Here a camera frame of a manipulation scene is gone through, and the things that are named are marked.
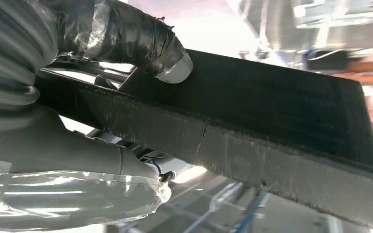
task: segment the hose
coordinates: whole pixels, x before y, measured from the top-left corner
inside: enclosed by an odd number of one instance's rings
[[[55,59],[49,26],[24,1],[0,1],[0,106],[34,103],[34,73]]]

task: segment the orange object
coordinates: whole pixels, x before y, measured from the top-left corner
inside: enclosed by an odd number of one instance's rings
[[[345,79],[351,79],[358,81],[360,83],[364,84],[372,84],[373,85],[373,75],[360,75],[357,73],[340,73],[335,74],[334,76],[345,78]]]
[[[373,72],[373,62],[351,62],[348,71],[353,73]]]

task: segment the plastic wrap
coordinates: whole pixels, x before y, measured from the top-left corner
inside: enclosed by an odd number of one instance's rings
[[[82,171],[16,174],[0,161],[0,231],[45,231],[136,220],[168,201],[167,184]]]

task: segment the black panel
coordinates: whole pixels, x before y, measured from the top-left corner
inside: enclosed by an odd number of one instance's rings
[[[120,91],[373,166],[373,130],[358,82],[188,52],[194,70],[182,84],[136,70]]]

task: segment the black surface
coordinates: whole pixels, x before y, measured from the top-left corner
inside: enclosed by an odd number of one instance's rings
[[[147,148],[373,227],[373,132],[359,83],[188,53],[195,70],[187,81],[171,85],[140,75],[142,82],[123,89],[137,97],[41,71],[40,102]]]
[[[317,57],[324,56],[333,51],[311,51],[310,53],[303,54],[303,61],[308,70],[339,70],[344,71],[348,68],[348,52],[338,51],[328,56],[322,57],[317,60],[311,60]]]
[[[136,70],[119,89],[291,146],[373,166],[373,130],[358,82],[190,51],[194,70],[168,85]]]

